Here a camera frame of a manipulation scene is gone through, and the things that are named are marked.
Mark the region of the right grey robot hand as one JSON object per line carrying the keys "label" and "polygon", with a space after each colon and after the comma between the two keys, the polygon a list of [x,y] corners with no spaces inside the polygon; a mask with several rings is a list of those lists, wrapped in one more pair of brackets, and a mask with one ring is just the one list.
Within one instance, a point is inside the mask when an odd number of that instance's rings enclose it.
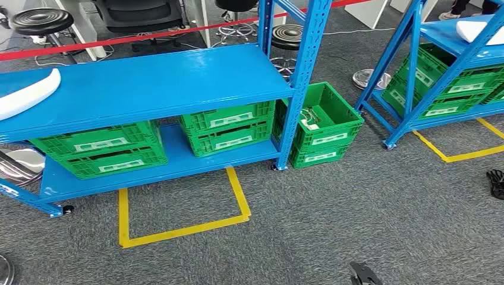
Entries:
{"label": "right grey robot hand", "polygon": [[375,272],[365,262],[350,262],[352,285],[383,285]]}

